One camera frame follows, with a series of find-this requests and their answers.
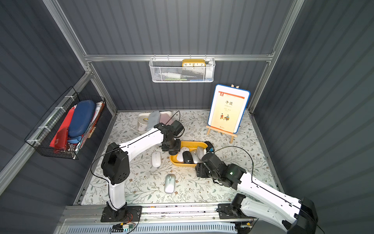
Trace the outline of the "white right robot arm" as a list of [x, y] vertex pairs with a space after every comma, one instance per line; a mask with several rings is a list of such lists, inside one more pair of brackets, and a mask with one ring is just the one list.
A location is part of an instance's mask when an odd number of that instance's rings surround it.
[[222, 218], [254, 217], [281, 228], [288, 234], [314, 234], [318, 216], [312, 200], [288, 196], [256, 179], [244, 168], [226, 165], [208, 152], [195, 167], [198, 177], [238, 191], [226, 208], [218, 208]]

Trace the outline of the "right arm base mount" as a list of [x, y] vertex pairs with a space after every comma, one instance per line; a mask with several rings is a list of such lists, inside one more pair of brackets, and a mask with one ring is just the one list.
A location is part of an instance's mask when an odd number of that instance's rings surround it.
[[256, 220], [256, 217], [247, 216], [239, 209], [233, 210], [230, 203], [219, 203], [216, 209], [220, 219], [246, 219]]

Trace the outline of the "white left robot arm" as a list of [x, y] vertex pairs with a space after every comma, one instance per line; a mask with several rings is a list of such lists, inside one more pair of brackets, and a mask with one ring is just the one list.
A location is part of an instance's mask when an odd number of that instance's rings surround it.
[[109, 207], [118, 211], [125, 207], [125, 180], [131, 173], [131, 163], [149, 148], [161, 145], [163, 152], [176, 155], [181, 149], [184, 126], [179, 121], [170, 125], [156, 124], [141, 136], [125, 143], [111, 143], [101, 163], [103, 175], [109, 180]]

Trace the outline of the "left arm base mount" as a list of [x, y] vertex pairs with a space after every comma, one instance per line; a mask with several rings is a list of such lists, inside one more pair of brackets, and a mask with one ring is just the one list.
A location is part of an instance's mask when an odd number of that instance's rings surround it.
[[125, 206], [115, 211], [107, 205], [102, 212], [100, 222], [138, 222], [142, 208], [142, 206]]

